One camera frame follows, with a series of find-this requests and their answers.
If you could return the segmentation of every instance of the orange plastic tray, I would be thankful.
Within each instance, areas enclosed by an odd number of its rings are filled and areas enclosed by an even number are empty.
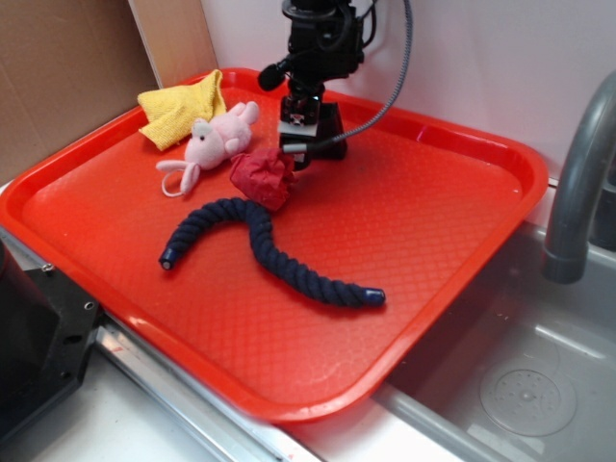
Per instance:
[[[228,107],[262,109],[251,148],[276,146],[285,90],[224,71]],[[347,129],[380,105],[329,92]],[[157,260],[193,209],[241,195],[230,164],[193,192],[161,192],[161,154],[137,108],[16,179],[1,223],[105,309],[200,381],[272,422],[311,420],[367,396],[474,277],[547,187],[517,142],[392,110],[348,140],[343,161],[314,161],[273,216],[279,248],[331,278],[383,288],[380,309],[337,308],[289,289],[254,260],[242,223],[216,227],[174,271]]]

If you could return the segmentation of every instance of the pink stuffed pig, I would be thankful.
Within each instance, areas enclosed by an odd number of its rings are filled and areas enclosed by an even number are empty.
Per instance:
[[[198,118],[192,125],[192,135],[184,153],[184,161],[167,160],[156,165],[166,172],[163,193],[168,197],[188,193],[199,179],[201,170],[217,167],[224,160],[244,152],[252,138],[250,125],[259,118],[259,106],[254,101],[238,103],[229,112],[217,115],[207,122]],[[176,172],[184,171],[180,192],[169,192],[166,182]]]

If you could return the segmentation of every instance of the crumpled red fabric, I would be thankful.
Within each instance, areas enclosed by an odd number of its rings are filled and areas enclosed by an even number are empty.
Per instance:
[[[231,159],[231,183],[250,200],[275,212],[291,195],[289,186],[297,180],[294,159],[278,147],[260,148]]]

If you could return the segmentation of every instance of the rope toy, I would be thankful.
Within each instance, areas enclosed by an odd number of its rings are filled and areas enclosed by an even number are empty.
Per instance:
[[[295,258],[281,252],[273,243],[271,217],[267,209],[238,197],[219,199],[192,211],[177,227],[167,242],[159,263],[172,270],[198,237],[223,221],[245,221],[250,233],[250,247],[257,261],[269,272],[284,280],[296,291],[322,303],[338,306],[382,306],[385,293],[331,280],[318,275]]]

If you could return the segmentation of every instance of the yellow towel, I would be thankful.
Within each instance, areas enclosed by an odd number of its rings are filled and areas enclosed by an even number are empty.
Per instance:
[[[221,80],[222,72],[214,70],[198,84],[141,93],[137,100],[149,123],[140,132],[163,151],[189,135],[196,118],[224,114]]]

